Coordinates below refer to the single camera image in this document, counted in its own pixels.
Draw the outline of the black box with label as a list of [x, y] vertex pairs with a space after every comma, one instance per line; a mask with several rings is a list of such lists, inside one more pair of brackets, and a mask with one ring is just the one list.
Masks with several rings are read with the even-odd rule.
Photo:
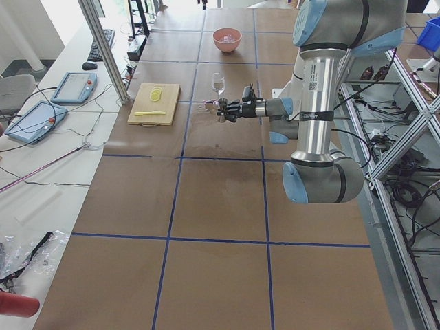
[[127, 55], [129, 60], [139, 61], [145, 45], [146, 45], [145, 35], [135, 36], [127, 50]]

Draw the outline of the clear wine glass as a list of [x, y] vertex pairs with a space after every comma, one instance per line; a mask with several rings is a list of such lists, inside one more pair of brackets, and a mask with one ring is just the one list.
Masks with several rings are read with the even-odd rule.
[[224, 92], [225, 88], [226, 81], [224, 75], [222, 73], [215, 72], [212, 75], [212, 89], [217, 93], [217, 100], [214, 101], [215, 105], [219, 105], [221, 94]]

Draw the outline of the yellow plastic knife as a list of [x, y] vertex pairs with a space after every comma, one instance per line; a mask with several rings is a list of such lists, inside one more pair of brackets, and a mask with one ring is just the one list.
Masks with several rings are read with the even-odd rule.
[[136, 111], [134, 116], [165, 116], [165, 111]]

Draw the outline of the aluminium frame post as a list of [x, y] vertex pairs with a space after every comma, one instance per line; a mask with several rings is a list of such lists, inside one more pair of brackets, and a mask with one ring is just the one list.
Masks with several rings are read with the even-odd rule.
[[130, 100], [130, 97], [126, 91], [124, 83], [122, 82], [115, 58], [113, 57], [111, 48], [106, 40], [97, 9], [95, 8], [93, 1], [90, 0], [78, 0], [78, 4], [82, 10], [87, 25], [89, 26], [90, 32], [92, 33], [93, 39], [100, 50], [104, 66], [107, 69], [107, 73], [113, 86], [115, 87], [119, 100], [122, 105], [125, 105]]

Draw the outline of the yellow lemon slice stack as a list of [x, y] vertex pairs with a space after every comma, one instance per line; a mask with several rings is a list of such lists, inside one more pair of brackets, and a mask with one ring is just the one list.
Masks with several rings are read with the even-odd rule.
[[153, 87], [150, 92], [150, 96], [149, 96], [150, 101], [151, 102], [159, 102], [162, 97], [162, 92], [163, 92], [163, 89], [160, 86]]

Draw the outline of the bamboo cutting board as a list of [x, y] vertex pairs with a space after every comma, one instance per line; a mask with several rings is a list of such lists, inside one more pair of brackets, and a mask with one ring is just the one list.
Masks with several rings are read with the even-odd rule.
[[[155, 86], [160, 86], [163, 89], [159, 102], [151, 102], [149, 98], [150, 92]], [[179, 92], [179, 84], [142, 83], [135, 97], [127, 123], [142, 126], [171, 126]], [[167, 114], [134, 116], [136, 111], [165, 111]]]

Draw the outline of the blue teach pendant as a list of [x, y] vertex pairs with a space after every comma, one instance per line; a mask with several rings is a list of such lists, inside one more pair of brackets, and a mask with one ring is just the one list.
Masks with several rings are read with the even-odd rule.
[[58, 105], [82, 104], [92, 95], [96, 83], [96, 73], [67, 72], [54, 92], [51, 102]]
[[67, 109], [56, 104], [40, 101], [11, 123], [5, 135], [25, 144], [36, 144], [65, 119]]

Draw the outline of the pink thin rod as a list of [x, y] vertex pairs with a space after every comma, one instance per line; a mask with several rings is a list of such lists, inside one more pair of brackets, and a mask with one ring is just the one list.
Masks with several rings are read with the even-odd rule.
[[70, 150], [69, 152], [65, 153], [64, 155], [61, 155], [60, 157], [57, 157], [56, 159], [53, 159], [52, 161], [38, 167], [37, 169], [33, 170], [32, 172], [28, 173], [27, 175], [19, 177], [18, 179], [10, 182], [9, 184], [2, 186], [0, 192], [4, 193], [6, 190], [20, 184], [21, 182], [24, 182], [27, 179], [30, 179], [31, 177], [35, 176], [36, 174], [39, 174], [40, 172], [44, 171], [46, 168], [49, 168], [50, 166], [65, 159], [66, 157], [73, 155], [74, 153], [77, 153], [77, 152], [83, 151], [83, 150], [93, 150], [94, 151], [94, 150], [102, 149], [105, 146], [105, 144], [106, 144], [106, 142], [103, 142], [102, 144], [99, 144], [99, 145], [92, 145], [90, 142], [84, 142], [81, 146], [79, 146], [73, 150]]

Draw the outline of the lower blue teach pendant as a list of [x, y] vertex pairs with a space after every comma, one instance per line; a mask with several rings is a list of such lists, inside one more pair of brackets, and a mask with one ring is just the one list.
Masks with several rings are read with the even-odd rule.
[[36, 144], [65, 119], [67, 109], [56, 104], [40, 101], [11, 123], [5, 135], [25, 144]]

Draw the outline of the pink bowl of ice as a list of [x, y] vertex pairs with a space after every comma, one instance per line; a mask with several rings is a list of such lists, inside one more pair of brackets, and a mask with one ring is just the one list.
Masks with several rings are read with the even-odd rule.
[[224, 27], [214, 31], [212, 37], [221, 52], [230, 53], [240, 45], [242, 33], [234, 28]]

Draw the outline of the red bottle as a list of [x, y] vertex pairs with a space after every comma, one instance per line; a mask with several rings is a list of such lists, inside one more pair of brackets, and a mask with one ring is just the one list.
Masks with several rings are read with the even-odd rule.
[[29, 318], [40, 308], [36, 298], [1, 292], [1, 315]]

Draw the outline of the upper blue teach pendant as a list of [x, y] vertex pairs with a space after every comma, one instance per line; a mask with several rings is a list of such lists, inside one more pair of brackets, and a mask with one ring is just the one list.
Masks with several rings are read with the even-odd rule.
[[58, 105], [82, 104], [92, 95], [96, 83], [96, 73], [67, 72], [54, 92], [51, 102]]

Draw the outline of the black computer mouse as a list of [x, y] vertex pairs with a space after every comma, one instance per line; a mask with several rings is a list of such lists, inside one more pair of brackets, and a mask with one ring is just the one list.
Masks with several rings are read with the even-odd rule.
[[91, 61], [86, 61], [82, 64], [82, 69], [85, 71], [95, 70], [97, 69], [97, 67], [98, 67], [97, 63]]

